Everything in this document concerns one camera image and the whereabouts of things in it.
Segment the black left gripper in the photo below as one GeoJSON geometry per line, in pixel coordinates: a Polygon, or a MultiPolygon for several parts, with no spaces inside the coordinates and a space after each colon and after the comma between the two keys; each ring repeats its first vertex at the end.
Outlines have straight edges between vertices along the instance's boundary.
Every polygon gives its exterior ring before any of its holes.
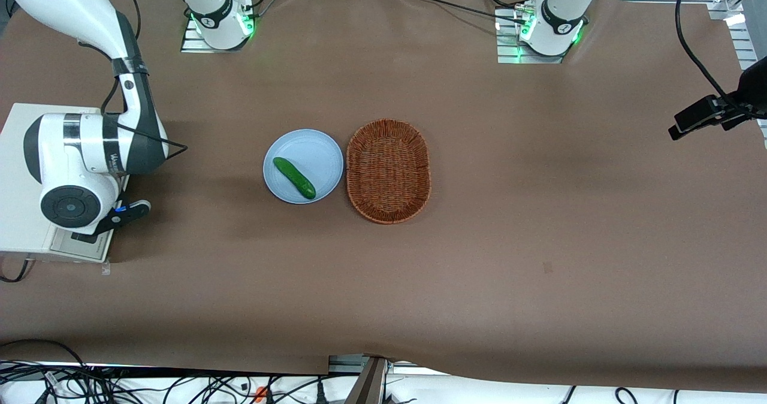
{"type": "Polygon", "coordinates": [[[746,68],[734,92],[724,95],[725,120],[720,124],[729,131],[748,120],[766,118],[766,57],[746,68]]]}

